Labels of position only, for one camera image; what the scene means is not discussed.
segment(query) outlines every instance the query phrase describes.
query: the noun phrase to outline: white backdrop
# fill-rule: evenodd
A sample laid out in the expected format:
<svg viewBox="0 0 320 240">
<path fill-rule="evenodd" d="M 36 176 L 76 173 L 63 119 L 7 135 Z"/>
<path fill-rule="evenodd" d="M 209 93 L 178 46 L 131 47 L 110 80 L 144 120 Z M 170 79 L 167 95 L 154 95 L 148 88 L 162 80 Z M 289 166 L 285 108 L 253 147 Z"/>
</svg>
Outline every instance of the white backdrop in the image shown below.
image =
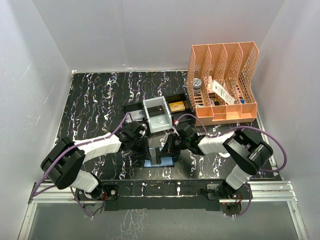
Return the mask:
<svg viewBox="0 0 320 240">
<path fill-rule="evenodd" d="M 284 0 L 33 0 L 78 72 L 188 69 L 191 45 L 265 38 Z"/>
<path fill-rule="evenodd" d="M 311 240 L 320 235 L 319 42 L 320 2 L 287 0 L 260 47 L 252 82 L 266 130 L 287 151 L 281 174 L 292 182 Z"/>
<path fill-rule="evenodd" d="M 71 71 L 32 0 L 0 1 L 0 239 L 13 240 L 52 148 Z"/>
</svg>

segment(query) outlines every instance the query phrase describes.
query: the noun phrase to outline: metal can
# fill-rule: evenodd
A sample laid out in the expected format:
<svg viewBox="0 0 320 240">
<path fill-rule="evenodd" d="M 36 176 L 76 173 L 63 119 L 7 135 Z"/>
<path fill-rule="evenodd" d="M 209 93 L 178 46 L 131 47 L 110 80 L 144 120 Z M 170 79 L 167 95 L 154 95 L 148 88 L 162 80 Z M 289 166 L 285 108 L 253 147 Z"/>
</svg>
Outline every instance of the metal can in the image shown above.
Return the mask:
<svg viewBox="0 0 320 240">
<path fill-rule="evenodd" d="M 199 94 L 201 92 L 202 80 L 200 78 L 193 79 L 193 94 Z"/>
</svg>

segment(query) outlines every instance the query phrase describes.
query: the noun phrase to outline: orange desk organizer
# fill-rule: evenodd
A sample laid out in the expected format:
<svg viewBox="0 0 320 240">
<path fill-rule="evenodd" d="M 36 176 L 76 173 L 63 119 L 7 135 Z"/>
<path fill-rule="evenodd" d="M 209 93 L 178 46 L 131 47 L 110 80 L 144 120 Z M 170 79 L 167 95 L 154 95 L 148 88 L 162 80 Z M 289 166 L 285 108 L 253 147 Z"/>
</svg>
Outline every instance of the orange desk organizer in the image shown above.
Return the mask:
<svg viewBox="0 0 320 240">
<path fill-rule="evenodd" d="M 253 41 L 193 45 L 186 86 L 192 108 L 204 125 L 252 122 L 257 118 L 257 103 L 251 80 L 259 56 Z M 202 80 L 201 91 L 194 94 L 194 78 Z M 220 105 L 211 106 L 208 87 L 216 80 L 235 99 L 228 105 L 218 97 Z"/>
</svg>

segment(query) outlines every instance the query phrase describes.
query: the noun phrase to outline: small yellow box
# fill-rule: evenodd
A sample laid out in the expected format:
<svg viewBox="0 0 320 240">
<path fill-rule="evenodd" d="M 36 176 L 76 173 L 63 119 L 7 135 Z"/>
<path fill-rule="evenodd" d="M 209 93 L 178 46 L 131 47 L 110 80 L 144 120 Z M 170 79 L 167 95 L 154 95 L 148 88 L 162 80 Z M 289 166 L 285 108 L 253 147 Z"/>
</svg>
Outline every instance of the small yellow box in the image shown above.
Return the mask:
<svg viewBox="0 0 320 240">
<path fill-rule="evenodd" d="M 169 106 L 170 106 L 171 112 L 173 113 L 186 110 L 186 107 L 183 101 L 169 103 Z"/>
</svg>

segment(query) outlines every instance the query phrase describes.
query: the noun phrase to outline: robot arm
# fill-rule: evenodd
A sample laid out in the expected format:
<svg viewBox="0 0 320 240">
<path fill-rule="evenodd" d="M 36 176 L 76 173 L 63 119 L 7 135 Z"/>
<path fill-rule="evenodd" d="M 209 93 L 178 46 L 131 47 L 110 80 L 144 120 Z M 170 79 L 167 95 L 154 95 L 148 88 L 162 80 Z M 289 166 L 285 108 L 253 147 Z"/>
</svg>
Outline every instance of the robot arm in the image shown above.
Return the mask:
<svg viewBox="0 0 320 240">
<path fill-rule="evenodd" d="M 196 155 L 211 153 L 229 153 L 236 166 L 213 194 L 232 198 L 235 192 L 272 156 L 273 149 L 259 135 L 249 129 L 236 130 L 219 137 L 198 135 L 186 122 L 175 126 L 177 133 L 172 133 L 164 146 L 162 155 L 180 154 L 180 150 L 189 149 Z"/>
<path fill-rule="evenodd" d="M 110 138 L 106 138 L 110 133 L 76 142 L 64 137 L 43 160 L 41 169 L 44 172 L 47 171 L 54 160 L 71 146 L 91 141 L 91 144 L 76 147 L 64 155 L 49 172 L 48 177 L 60 190 L 73 187 L 84 190 L 94 199 L 99 198 L 103 191 L 103 183 L 94 174 L 82 171 L 82 164 L 98 156 L 117 153 L 121 150 L 137 151 L 148 158 L 148 139 L 145 136 L 145 130 L 144 126 L 134 121 L 127 127 L 120 128 Z"/>
</svg>

